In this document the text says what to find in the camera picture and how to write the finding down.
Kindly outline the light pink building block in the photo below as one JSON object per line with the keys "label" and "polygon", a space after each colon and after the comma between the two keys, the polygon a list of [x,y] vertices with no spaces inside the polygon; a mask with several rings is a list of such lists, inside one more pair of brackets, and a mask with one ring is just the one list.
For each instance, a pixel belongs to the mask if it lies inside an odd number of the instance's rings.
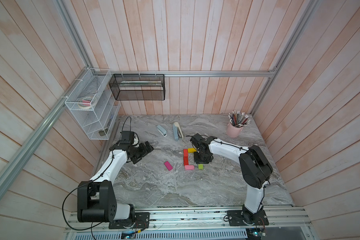
{"label": "light pink building block", "polygon": [[191,171],[191,170],[194,170],[195,169],[195,166],[193,165],[185,165],[185,170],[186,171]]}

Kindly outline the yellow building block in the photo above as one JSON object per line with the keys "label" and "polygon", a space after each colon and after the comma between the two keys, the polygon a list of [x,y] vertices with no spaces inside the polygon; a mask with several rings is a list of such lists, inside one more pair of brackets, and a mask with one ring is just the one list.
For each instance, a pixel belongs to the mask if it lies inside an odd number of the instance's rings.
{"label": "yellow building block", "polygon": [[194,152],[196,152],[197,150],[196,149],[194,149],[194,148],[189,148],[188,149],[188,153],[194,153]]}

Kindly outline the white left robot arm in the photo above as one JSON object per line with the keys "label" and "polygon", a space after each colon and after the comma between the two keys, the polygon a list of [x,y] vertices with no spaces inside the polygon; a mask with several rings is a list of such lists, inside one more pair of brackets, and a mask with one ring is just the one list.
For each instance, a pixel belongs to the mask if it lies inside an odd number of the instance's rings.
{"label": "white left robot arm", "polygon": [[112,223],[130,228],[136,215],[132,204],[118,204],[114,181],[128,160],[133,164],[152,152],[149,142],[137,144],[116,143],[110,148],[109,157],[100,170],[78,187],[77,218],[81,223]]}

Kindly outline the magenta building block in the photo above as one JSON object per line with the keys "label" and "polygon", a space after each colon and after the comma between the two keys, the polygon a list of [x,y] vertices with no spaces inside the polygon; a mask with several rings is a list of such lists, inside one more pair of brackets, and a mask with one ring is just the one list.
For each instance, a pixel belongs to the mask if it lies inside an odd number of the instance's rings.
{"label": "magenta building block", "polygon": [[173,166],[168,161],[164,162],[164,165],[168,171],[171,171],[173,169]]}

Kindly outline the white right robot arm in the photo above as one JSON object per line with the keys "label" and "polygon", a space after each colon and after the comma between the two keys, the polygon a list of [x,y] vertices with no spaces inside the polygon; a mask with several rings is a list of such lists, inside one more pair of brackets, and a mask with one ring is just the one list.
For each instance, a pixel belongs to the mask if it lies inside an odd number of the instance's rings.
{"label": "white right robot arm", "polygon": [[263,200],[266,186],[270,185],[273,167],[259,146],[242,147],[222,141],[216,137],[191,136],[190,142],[196,149],[194,160],[197,164],[209,164],[214,155],[238,163],[244,181],[247,183],[246,200],[241,210],[227,211],[224,220],[230,226],[267,226],[268,217]]}

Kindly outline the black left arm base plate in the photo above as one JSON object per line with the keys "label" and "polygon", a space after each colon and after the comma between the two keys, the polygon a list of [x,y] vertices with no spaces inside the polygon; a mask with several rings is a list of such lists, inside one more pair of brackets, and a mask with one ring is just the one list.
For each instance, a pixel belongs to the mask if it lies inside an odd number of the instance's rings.
{"label": "black left arm base plate", "polygon": [[149,227],[150,213],[141,212],[130,214],[126,220],[114,220],[110,222],[109,229],[117,230],[132,230],[132,229],[146,229]]}

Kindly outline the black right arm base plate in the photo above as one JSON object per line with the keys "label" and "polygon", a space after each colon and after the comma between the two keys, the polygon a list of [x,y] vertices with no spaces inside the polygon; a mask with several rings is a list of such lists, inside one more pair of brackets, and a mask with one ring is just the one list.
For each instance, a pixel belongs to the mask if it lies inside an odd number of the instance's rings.
{"label": "black right arm base plate", "polygon": [[269,221],[264,209],[253,214],[247,210],[227,211],[231,227],[238,226],[268,226]]}

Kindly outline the red building block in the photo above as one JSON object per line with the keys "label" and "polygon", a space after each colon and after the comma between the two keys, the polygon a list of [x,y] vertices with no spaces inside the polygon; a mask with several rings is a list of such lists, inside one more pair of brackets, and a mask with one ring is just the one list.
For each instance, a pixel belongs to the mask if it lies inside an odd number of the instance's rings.
{"label": "red building block", "polygon": [[188,149],[183,149],[183,160],[184,160],[184,166],[189,165],[189,153],[188,153]]}

